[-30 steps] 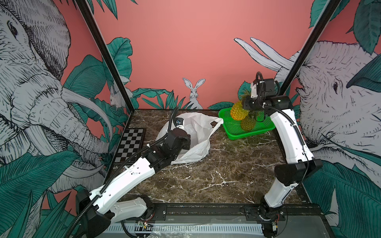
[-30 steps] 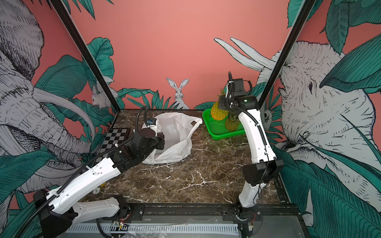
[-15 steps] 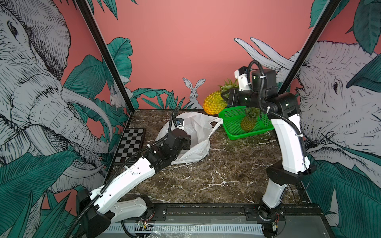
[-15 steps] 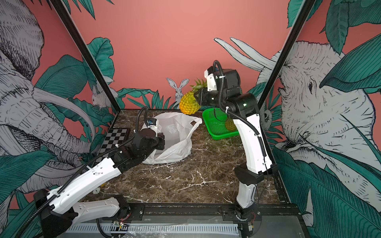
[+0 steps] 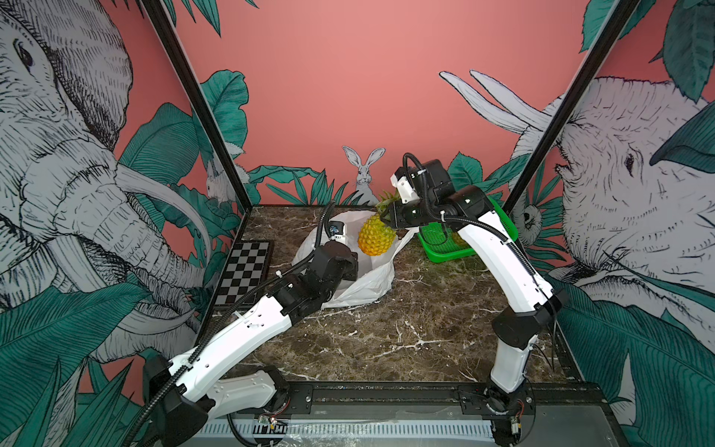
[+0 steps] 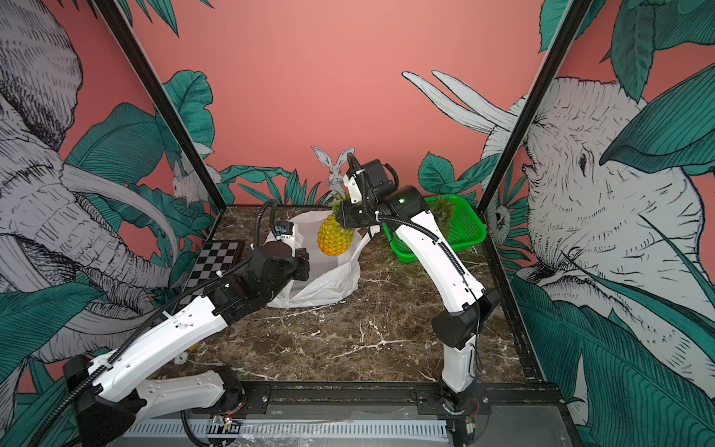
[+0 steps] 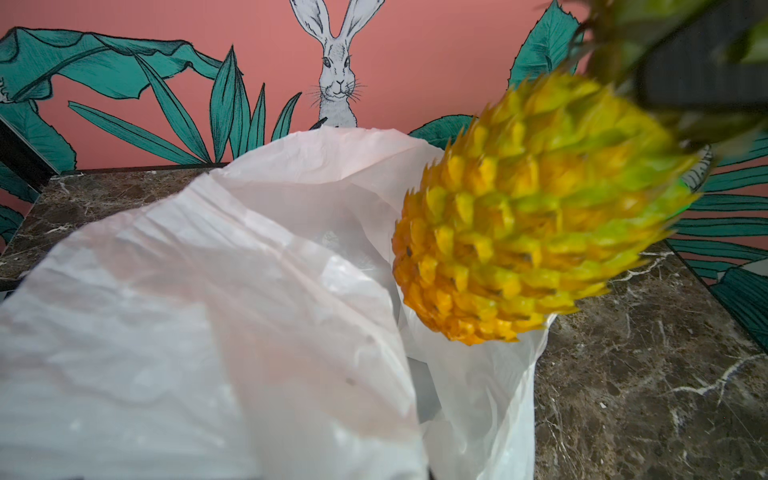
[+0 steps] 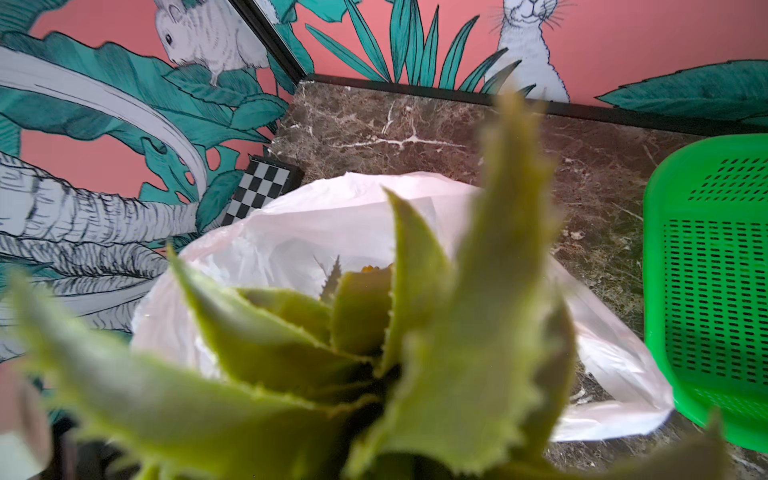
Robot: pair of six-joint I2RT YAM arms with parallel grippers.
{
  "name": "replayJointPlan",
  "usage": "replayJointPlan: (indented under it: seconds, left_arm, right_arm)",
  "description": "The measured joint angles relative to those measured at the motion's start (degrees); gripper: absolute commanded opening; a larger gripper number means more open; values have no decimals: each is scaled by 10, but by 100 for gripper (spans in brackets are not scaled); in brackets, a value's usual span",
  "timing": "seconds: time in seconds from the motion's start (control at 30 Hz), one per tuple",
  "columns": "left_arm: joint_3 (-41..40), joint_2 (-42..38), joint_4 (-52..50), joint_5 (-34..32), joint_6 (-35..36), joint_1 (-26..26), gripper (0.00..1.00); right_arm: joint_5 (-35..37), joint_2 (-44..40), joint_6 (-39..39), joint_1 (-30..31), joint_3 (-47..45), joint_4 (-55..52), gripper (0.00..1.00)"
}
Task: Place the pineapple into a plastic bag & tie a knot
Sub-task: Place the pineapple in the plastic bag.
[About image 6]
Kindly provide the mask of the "white plastic bag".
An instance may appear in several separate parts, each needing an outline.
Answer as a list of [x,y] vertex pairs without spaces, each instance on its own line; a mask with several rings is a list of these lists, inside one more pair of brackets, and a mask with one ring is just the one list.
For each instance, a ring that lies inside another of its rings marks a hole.
[[330,210],[311,210],[290,218],[295,234],[290,247],[305,248],[309,255],[309,278],[294,279],[267,305],[273,308],[321,307],[340,302],[357,290],[360,278],[359,255],[372,237],[380,233],[377,226],[361,235],[354,230],[348,250],[339,256],[325,255],[318,247],[318,231]]

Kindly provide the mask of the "yellow ripe pineapple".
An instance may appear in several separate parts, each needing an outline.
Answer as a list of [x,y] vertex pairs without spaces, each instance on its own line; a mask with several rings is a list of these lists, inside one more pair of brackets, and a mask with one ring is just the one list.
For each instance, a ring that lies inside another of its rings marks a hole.
[[336,193],[331,203],[331,215],[326,218],[318,231],[318,248],[325,255],[336,257],[346,253],[355,236],[353,230],[345,229],[337,221],[341,204],[348,198],[347,193]]

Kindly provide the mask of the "greenish brown pineapple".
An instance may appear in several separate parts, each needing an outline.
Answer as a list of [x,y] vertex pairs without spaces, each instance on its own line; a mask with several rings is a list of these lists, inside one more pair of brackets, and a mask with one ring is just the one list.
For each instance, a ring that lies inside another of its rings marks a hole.
[[452,229],[452,218],[454,218],[455,204],[448,196],[432,197],[429,208],[435,221],[445,238],[450,235]]

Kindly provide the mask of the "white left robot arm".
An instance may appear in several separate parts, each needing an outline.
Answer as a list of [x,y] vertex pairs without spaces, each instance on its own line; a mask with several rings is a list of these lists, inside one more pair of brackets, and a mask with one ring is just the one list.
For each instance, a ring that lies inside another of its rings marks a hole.
[[135,423],[191,409],[226,416],[247,401],[242,383],[222,367],[183,378],[152,374],[191,346],[266,307],[293,280],[309,278],[309,254],[283,241],[256,248],[244,264],[202,285],[202,294],[160,324],[107,355],[69,361],[69,390],[84,446],[105,446]]

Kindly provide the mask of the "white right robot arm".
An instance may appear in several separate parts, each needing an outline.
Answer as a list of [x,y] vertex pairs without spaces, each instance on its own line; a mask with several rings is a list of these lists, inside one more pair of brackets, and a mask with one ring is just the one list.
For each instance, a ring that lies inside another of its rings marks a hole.
[[480,324],[491,311],[489,295],[443,236],[426,199],[413,186],[398,186],[391,167],[374,159],[364,165],[347,157],[337,222],[344,228],[385,225],[406,243],[437,287],[444,305],[432,327],[443,344],[443,387],[458,395],[472,385]]

